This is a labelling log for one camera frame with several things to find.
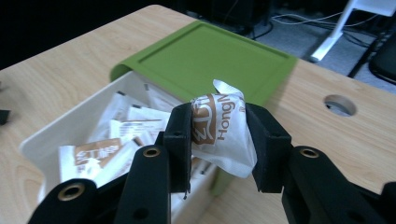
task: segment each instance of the dark background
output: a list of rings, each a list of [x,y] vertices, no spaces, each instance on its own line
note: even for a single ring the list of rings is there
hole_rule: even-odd
[[[232,13],[235,0],[2,0],[0,70],[153,4],[249,24],[268,16],[270,5],[285,2],[331,13],[342,10],[347,0],[240,0]]]
[[[172,6],[171,0],[0,1],[0,69],[153,4]]]

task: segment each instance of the wooden table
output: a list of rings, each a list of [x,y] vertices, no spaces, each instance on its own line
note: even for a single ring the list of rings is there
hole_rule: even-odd
[[[36,207],[42,174],[19,152],[20,143],[101,90],[119,61],[194,19],[146,7],[0,71],[0,107],[12,110],[0,126],[0,223],[25,223]],[[341,95],[357,107],[340,117],[325,106]],[[327,153],[346,177],[380,192],[396,180],[396,96],[299,61],[266,107],[293,144]],[[284,223],[280,195],[260,194],[252,178],[235,179],[200,223]]]

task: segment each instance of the white snack packet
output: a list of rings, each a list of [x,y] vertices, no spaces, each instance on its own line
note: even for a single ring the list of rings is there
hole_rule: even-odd
[[[73,178],[87,178],[100,188],[129,171],[134,154],[139,148],[134,141],[129,141],[122,147],[118,138],[78,147],[59,147],[61,182]]]
[[[120,138],[122,144],[134,140],[138,145],[153,145],[159,132],[166,128],[170,113],[140,105],[131,105],[127,120],[110,121],[110,138]]]
[[[121,91],[114,93],[87,142],[97,142],[108,139],[109,121],[112,119],[119,121],[127,120],[131,105],[136,104],[144,105],[135,98],[125,95]]]
[[[221,93],[191,101],[192,155],[246,178],[256,165],[257,155],[248,129],[244,95],[219,80],[213,85]]]
[[[148,93],[148,98],[150,100],[149,106],[151,108],[170,113],[174,107],[182,104],[178,99],[152,84],[146,83],[145,88]]]

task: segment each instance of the green plastic tray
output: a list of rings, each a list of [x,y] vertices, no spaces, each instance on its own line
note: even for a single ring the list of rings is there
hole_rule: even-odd
[[[219,79],[263,105],[297,59],[240,35],[195,21],[117,64],[111,80],[130,70],[181,100],[215,92]]]

